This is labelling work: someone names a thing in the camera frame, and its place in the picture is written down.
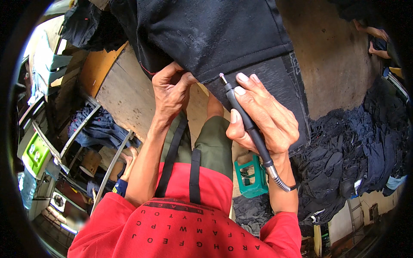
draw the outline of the sleeve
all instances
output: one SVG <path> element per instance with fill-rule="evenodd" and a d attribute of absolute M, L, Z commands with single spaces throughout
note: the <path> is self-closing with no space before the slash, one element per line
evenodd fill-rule
<path fill-rule="evenodd" d="M 106 193 L 85 227 L 75 236 L 67 257 L 106 257 L 113 253 L 123 227 L 135 209 L 120 195 Z"/>
<path fill-rule="evenodd" d="M 119 194 L 122 197 L 125 197 L 127 187 L 128 187 L 128 182 L 122 179 L 118 179 L 118 182 L 116 182 L 115 186 L 113 187 L 112 192 L 114 192 L 115 194 Z"/>
<path fill-rule="evenodd" d="M 260 240 L 271 246 L 280 257 L 301 257 L 301 231 L 297 214 L 280 212 L 261 229 Z"/>

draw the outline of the fingernail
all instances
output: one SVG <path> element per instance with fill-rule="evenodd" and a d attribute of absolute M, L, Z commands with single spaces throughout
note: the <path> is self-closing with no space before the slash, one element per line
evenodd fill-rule
<path fill-rule="evenodd" d="M 231 123 L 236 123 L 238 120 L 238 116 L 235 112 L 235 109 L 231 109 Z"/>
<path fill-rule="evenodd" d="M 234 91 L 238 95 L 244 95 L 246 93 L 245 89 L 243 87 L 240 87 L 240 86 L 235 87 Z"/>
<path fill-rule="evenodd" d="M 238 73 L 238 74 L 237 74 L 237 77 L 238 77 L 238 79 L 239 79 L 240 81 L 243 81 L 243 82 L 246 82 L 246 81 L 249 80 L 248 76 L 246 76 L 246 75 L 243 74 L 243 73 Z"/>
<path fill-rule="evenodd" d="M 256 74 L 252 74 L 251 77 L 256 83 L 260 82 L 260 80 L 258 79 L 258 76 Z"/>
<path fill-rule="evenodd" d="M 188 79 L 190 79 L 190 80 L 196 80 L 195 77 L 194 77 L 192 74 L 188 75 Z"/>

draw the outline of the pile of jeans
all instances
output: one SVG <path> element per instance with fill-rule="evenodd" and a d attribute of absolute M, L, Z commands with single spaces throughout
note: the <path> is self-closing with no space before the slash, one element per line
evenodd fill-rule
<path fill-rule="evenodd" d="M 85 118 L 92 112 L 93 108 L 84 107 L 78 110 L 76 115 L 72 118 L 72 123 L 68 128 L 68 136 L 71 137 L 85 120 Z M 115 123 L 111 114 L 104 108 L 100 108 L 95 115 L 90 118 L 88 123 L 76 137 L 76 141 L 83 147 L 89 147 L 99 151 L 103 146 L 111 149 L 118 149 L 123 140 L 127 136 L 128 131 Z M 138 148 L 140 140 L 134 137 L 128 140 L 127 147 L 133 146 Z"/>
<path fill-rule="evenodd" d="M 407 135 L 405 104 L 381 77 L 361 106 L 312 121 L 311 145 L 291 159 L 301 179 L 300 226 L 325 224 L 348 198 L 404 176 Z"/>

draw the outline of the light blue cloth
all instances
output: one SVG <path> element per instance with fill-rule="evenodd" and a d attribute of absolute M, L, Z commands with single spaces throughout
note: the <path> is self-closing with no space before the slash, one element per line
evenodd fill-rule
<path fill-rule="evenodd" d="M 401 178 L 389 177 L 386 186 L 391 190 L 396 190 L 396 188 L 406 180 L 406 177 L 407 175 L 404 175 Z"/>

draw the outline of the red t-shirt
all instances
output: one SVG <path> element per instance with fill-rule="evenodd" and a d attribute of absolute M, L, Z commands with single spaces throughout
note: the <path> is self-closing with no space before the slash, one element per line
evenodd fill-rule
<path fill-rule="evenodd" d="M 165 198 L 138 208 L 107 193 L 67 257 L 301 257 L 295 213 L 275 215 L 258 239 L 228 218 L 233 188 L 228 177 L 200 168 L 202 205 L 197 205 L 189 203 L 189 173 L 190 164 L 176 163 Z"/>

